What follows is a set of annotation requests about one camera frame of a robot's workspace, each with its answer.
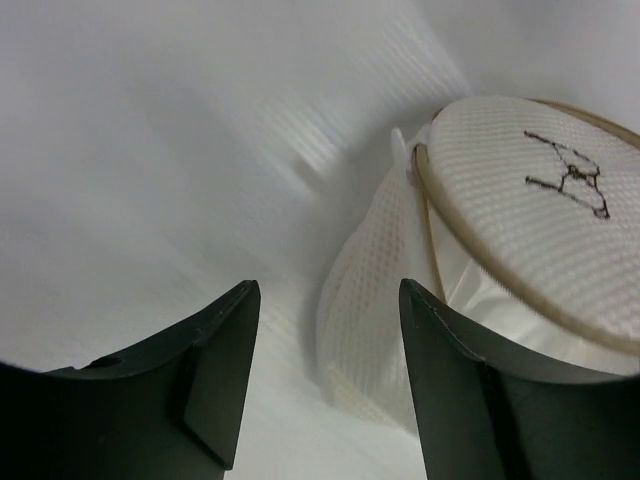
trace white surface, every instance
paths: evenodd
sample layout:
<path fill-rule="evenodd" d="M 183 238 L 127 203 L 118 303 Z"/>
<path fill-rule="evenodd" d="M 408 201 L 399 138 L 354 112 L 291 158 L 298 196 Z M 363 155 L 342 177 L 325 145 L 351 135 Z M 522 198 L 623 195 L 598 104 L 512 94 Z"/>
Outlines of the white surface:
<path fill-rule="evenodd" d="M 423 478 L 414 439 L 320 403 L 313 312 L 388 168 L 394 117 L 444 106 L 469 82 L 640 126 L 637 15 L 565 0 L 529 25 L 532 5 L 4 2 L 3 358 L 80 366 L 257 278 L 262 323 L 229 477 Z"/>

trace black marker drawing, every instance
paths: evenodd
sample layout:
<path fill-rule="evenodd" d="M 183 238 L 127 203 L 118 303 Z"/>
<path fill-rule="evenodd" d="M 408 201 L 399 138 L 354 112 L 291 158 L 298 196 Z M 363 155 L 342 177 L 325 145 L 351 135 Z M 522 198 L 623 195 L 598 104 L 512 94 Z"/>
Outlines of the black marker drawing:
<path fill-rule="evenodd" d="M 610 218 L 609 209 L 607 208 L 607 200 L 598 188 L 600 166 L 597 163 L 574 148 L 566 147 L 560 143 L 554 142 L 553 140 L 541 137 L 536 133 L 525 130 L 524 135 L 527 138 L 537 140 L 553 148 L 558 159 L 566 168 L 566 171 L 562 173 L 557 185 L 538 178 L 533 178 L 529 175 L 524 179 L 526 184 L 537 185 L 540 188 L 553 190 L 560 195 L 570 198 L 577 204 L 589 208 L 597 218 L 603 220 L 608 220 Z M 580 187 L 579 190 L 581 189 L 581 192 L 571 191 L 576 185 Z"/>

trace white fabric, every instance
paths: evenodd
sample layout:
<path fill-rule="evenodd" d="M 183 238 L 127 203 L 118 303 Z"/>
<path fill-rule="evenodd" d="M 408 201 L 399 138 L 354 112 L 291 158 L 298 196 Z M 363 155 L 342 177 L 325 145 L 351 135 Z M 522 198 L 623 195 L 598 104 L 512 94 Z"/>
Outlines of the white fabric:
<path fill-rule="evenodd" d="M 474 97 L 438 116 L 429 158 L 514 281 L 573 316 L 573 328 L 640 343 L 638 149 L 545 105 Z"/>
<path fill-rule="evenodd" d="M 413 146 L 427 143 L 428 138 L 427 126 L 402 148 L 400 134 L 392 134 L 394 166 L 336 259 L 318 308 L 318 363 L 328 401 L 357 416 L 395 422 L 411 431 L 415 417 L 398 287 L 402 278 L 413 278 L 431 291 L 435 288 L 421 223 L 422 203 L 407 171 Z M 452 308 L 559 360 L 619 374 L 639 370 L 638 358 L 593 345 L 540 318 L 483 271 L 433 210 L 430 217 L 438 268 Z"/>
<path fill-rule="evenodd" d="M 423 129 L 418 138 L 427 134 Z M 420 223 L 421 200 L 398 130 L 392 144 L 396 161 L 325 283 L 318 307 L 318 364 L 321 388 L 332 404 L 415 430 L 398 287 L 404 277 L 427 288 L 434 284 Z"/>

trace embroidery hoop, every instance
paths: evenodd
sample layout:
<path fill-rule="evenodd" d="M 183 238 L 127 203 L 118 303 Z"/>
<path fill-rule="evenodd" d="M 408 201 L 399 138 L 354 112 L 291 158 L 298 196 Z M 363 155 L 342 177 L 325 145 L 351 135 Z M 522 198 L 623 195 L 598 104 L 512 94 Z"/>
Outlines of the embroidery hoop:
<path fill-rule="evenodd" d="M 535 99 L 533 102 L 546 105 L 564 112 L 572 117 L 589 123 L 611 135 L 618 137 L 632 147 L 640 150 L 640 136 L 636 133 L 579 108 L 550 100 Z M 602 346 L 619 352 L 640 356 L 640 338 L 637 340 L 616 336 L 594 325 L 581 321 L 579 318 L 563 310 L 559 305 L 545 299 L 539 292 L 518 277 L 508 266 L 494 256 L 487 245 L 477 239 L 469 223 L 455 207 L 437 176 L 434 174 L 427 152 L 427 146 L 418 144 L 412 152 L 412 166 L 423 199 L 425 238 L 427 250 L 432 265 L 437 291 L 434 292 L 440 300 L 446 303 L 444 288 L 440 279 L 437 256 L 432 241 L 429 219 L 429 205 L 438 213 L 442 222 L 456 237 L 458 242 L 469 252 L 480 266 L 494 279 L 507 288 L 514 296 L 560 327 Z"/>

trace woven white textile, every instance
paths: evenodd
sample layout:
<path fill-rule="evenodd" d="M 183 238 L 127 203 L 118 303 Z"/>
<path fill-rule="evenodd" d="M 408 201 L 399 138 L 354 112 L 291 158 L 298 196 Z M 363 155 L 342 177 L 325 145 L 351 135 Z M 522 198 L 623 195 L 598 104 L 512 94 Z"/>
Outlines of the woven white textile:
<path fill-rule="evenodd" d="M 455 135 L 445 109 L 438 132 Z M 321 388 L 334 406 L 359 417 L 416 431 L 400 318 L 398 287 L 413 278 L 435 291 L 426 250 L 422 200 L 410 171 L 416 142 L 434 141 L 429 126 L 405 146 L 392 133 L 394 165 L 371 207 L 346 242 L 326 280 L 318 308 Z M 456 145 L 439 141 L 438 148 Z M 463 154 L 460 165 L 464 165 Z M 638 359 L 595 346 L 541 318 L 498 285 L 455 241 L 435 212 L 431 226 L 448 304 L 469 318 L 541 353 L 621 374 L 638 371 Z"/>
<path fill-rule="evenodd" d="M 514 284 L 575 333 L 640 352 L 637 148 L 546 105 L 472 97 L 438 116 L 428 150 L 447 203 Z"/>

